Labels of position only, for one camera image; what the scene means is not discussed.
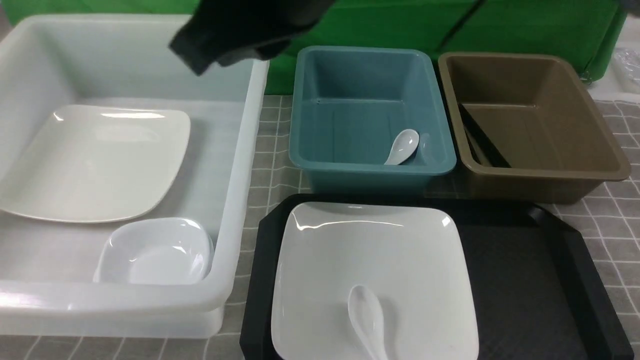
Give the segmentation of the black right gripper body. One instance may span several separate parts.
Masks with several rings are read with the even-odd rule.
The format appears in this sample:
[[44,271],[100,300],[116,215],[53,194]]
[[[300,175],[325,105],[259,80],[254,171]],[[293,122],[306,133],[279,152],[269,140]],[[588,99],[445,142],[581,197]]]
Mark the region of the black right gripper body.
[[169,49],[197,76],[210,66],[278,57],[310,32],[332,0],[201,0]]

